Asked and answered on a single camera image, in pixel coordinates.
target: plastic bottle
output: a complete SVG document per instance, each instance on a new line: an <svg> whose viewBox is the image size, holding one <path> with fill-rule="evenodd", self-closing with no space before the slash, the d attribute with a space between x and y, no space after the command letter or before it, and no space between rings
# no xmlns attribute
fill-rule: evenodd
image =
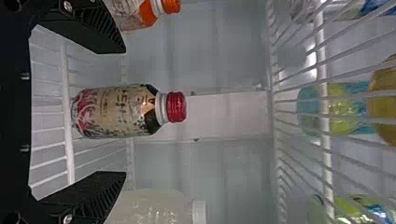
<svg viewBox="0 0 396 224"><path fill-rule="evenodd" d="M396 54L388 57L386 62L396 60ZM396 90L396 68L390 67L375 71L368 91L395 91ZM396 96L381 96L368 98L367 114L374 118L395 119L396 118ZM396 146L396 125L376 123L375 129L378 134L391 146Z"/></svg>
<svg viewBox="0 0 396 224"><path fill-rule="evenodd" d="M105 0L108 10L122 32L154 25L163 14L178 13L180 0Z"/></svg>
<svg viewBox="0 0 396 224"><path fill-rule="evenodd" d="M206 224L205 202L178 191L138 189L120 194L106 224Z"/></svg>
<svg viewBox="0 0 396 224"><path fill-rule="evenodd" d="M330 115L346 115L346 116L365 116L366 104L363 100L345 100L343 95L355 94L367 91L368 82L356 83L329 83L329 96L339 96L339 99L329 101ZM313 98L318 98L318 87L302 88L297 96L297 112L318 114L319 101ZM303 131L309 136L318 137L316 132L309 129L319 129L319 118L313 116L300 115L298 117L300 124L303 126ZM337 134L369 134L374 133L374 127L370 123L360 122L356 120L346 119L331 119L330 132Z"/></svg>
<svg viewBox="0 0 396 224"><path fill-rule="evenodd" d="M352 21L366 16L379 7L382 7L391 0L356 0L349 6L349 8L337 18L337 21ZM332 19L343 7L349 4L350 1L335 0L323 8L323 17L327 21ZM298 23L303 23L306 19L311 17L315 12L315 6L311 0L289 0L290 15L293 20ZM297 19L297 16L303 11L304 15ZM396 7L389 9L383 13L382 16L396 15Z"/></svg>
<svg viewBox="0 0 396 224"><path fill-rule="evenodd" d="M356 204L352 203L350 200L359 203L361 206L365 207L373 215L378 216L380 220L387 224L395 223L394 208L389 208L382 200L378 197L363 194L351 194L347 195L349 200L343 197L334 197L334 204L342 210L344 213L335 211L335 223L337 224L347 224L351 223L349 219L355 221L356 223L367 223L373 224L374 222L367 214L364 214ZM326 213L324 210L323 199L319 195L314 195L308 201L308 224L325 224L328 223L326 218Z"/></svg>
<svg viewBox="0 0 396 224"><path fill-rule="evenodd" d="M86 89L73 100L71 114L75 128L91 139L146 136L183 121L186 98L144 84Z"/></svg>

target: bottle label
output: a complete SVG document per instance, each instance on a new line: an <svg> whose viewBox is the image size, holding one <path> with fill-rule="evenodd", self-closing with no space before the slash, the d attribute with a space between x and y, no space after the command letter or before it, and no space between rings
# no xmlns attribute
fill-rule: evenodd
<svg viewBox="0 0 396 224"><path fill-rule="evenodd" d="M363 7L361 8L359 18L369 14L372 11L375 11L389 1L390 0L366 0ZM384 15L396 15L396 7L391 8L385 12Z"/></svg>
<svg viewBox="0 0 396 224"><path fill-rule="evenodd" d="M155 114L155 95L145 85L87 89L72 106L76 128L90 138L150 135L148 114Z"/></svg>

